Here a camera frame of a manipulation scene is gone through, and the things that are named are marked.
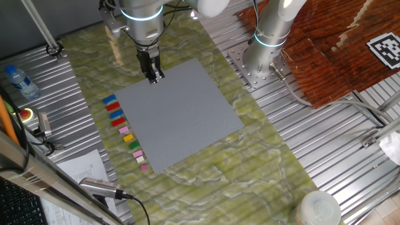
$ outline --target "paper sheet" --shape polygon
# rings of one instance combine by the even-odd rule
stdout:
[[[108,181],[106,170],[103,166],[98,150],[94,150],[84,156],[77,157],[57,164],[66,174],[70,175],[77,183],[83,178],[96,178]],[[61,207],[41,198],[41,202],[49,225],[90,225],[91,223],[75,216]],[[106,197],[108,208],[114,214],[117,213],[113,199]]]

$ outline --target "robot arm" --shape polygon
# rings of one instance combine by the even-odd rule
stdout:
[[[163,4],[170,0],[119,0],[126,24],[116,21],[108,4],[100,3],[100,14],[114,37],[124,29],[136,44],[141,70],[151,84],[164,78],[161,71],[159,37],[164,31]],[[186,0],[194,10],[206,17],[217,16],[229,0]]]

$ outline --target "pink lego brick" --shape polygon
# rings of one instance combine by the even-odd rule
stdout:
[[[120,134],[124,134],[124,133],[126,133],[126,132],[128,132],[128,131],[129,131],[129,128],[128,128],[127,126],[124,126],[124,127],[122,127],[122,128],[119,129],[119,133],[120,133]]]
[[[142,150],[138,150],[138,151],[136,151],[136,152],[133,153],[133,157],[134,157],[134,158],[137,158],[137,157],[142,156],[142,155],[143,155]]]

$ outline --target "mounting plate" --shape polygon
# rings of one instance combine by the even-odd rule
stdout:
[[[248,44],[246,42],[242,44],[238,44],[237,46],[232,47],[228,50],[227,55],[232,59],[233,64],[235,67],[242,72],[243,78],[252,86],[252,88],[257,89],[261,88],[264,85],[267,85],[271,81],[274,81],[278,77],[276,76],[275,72],[260,72],[257,74],[251,74],[246,65],[243,63],[243,52],[248,48]],[[291,73],[289,66],[286,64],[285,58],[282,54],[274,60],[274,63],[277,68],[281,70],[281,72],[285,75]]]

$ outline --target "orange object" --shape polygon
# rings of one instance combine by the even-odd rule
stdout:
[[[19,113],[21,119],[27,119],[31,116],[31,113],[28,110],[21,110],[21,112]]]
[[[0,118],[4,124],[4,127],[6,128],[7,135],[19,145],[19,141],[17,136],[15,135],[15,131],[13,128],[13,124],[11,122],[10,115],[8,114],[6,105],[3,102],[2,97],[0,96]]]

